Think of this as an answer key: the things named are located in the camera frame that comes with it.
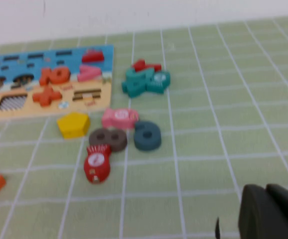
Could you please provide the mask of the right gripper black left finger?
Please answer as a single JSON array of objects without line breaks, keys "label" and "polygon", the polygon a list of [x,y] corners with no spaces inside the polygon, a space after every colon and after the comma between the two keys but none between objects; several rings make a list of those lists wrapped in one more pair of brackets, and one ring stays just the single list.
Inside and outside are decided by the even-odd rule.
[{"label": "right gripper black left finger", "polygon": [[243,189],[238,228],[242,239],[288,239],[288,222],[277,204],[254,184]]}]

